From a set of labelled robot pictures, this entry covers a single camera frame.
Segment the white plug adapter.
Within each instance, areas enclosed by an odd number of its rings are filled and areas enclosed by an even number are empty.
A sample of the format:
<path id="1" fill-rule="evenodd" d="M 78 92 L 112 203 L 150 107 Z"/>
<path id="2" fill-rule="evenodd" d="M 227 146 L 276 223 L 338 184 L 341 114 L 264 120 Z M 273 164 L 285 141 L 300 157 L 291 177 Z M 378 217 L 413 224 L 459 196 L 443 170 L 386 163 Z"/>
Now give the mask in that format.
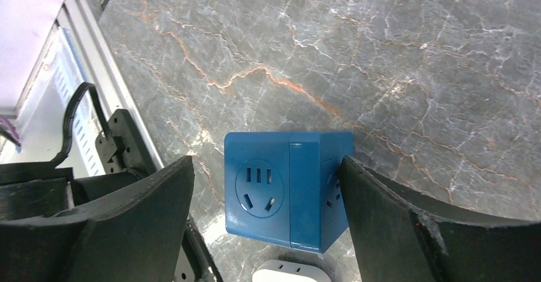
<path id="1" fill-rule="evenodd" d="M 282 260 L 268 260 L 252 274 L 252 282 L 331 282 L 320 268 Z"/>

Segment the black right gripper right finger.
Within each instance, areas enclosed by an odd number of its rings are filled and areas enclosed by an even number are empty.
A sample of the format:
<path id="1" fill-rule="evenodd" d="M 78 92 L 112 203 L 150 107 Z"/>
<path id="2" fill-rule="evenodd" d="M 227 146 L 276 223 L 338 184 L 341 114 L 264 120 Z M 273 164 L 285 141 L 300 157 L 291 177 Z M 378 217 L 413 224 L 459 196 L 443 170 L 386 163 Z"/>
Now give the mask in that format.
<path id="1" fill-rule="evenodd" d="M 363 281 L 539 281 L 540 223 L 439 201 L 345 156 L 342 199 Z"/>

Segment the blue cube socket adapter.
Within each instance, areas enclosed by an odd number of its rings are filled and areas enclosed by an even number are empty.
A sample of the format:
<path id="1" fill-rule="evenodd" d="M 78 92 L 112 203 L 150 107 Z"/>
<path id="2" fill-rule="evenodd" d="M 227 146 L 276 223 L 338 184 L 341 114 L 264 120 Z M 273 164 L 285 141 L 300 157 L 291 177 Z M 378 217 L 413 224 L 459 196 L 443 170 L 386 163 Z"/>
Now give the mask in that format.
<path id="1" fill-rule="evenodd" d="M 324 253 L 348 228 L 337 172 L 349 131 L 230 132 L 224 139 L 225 228 Z"/>

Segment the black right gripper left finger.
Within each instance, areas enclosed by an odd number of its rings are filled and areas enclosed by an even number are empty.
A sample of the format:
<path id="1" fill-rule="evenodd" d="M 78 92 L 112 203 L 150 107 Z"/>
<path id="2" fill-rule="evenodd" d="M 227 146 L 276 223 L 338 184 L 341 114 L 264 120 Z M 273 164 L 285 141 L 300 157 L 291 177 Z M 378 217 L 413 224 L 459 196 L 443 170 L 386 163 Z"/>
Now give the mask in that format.
<path id="1" fill-rule="evenodd" d="M 173 281 L 191 156 L 53 216 L 1 221 L 2 281 Z"/>

